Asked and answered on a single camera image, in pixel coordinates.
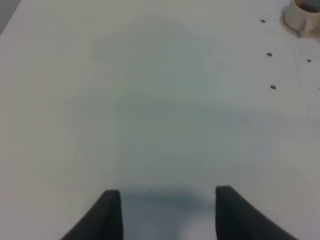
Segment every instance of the white table surface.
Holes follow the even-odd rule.
[[[0,37],[0,239],[58,240],[120,189],[126,240],[212,240],[231,185],[318,240],[320,41],[281,27],[288,4],[23,0]]]

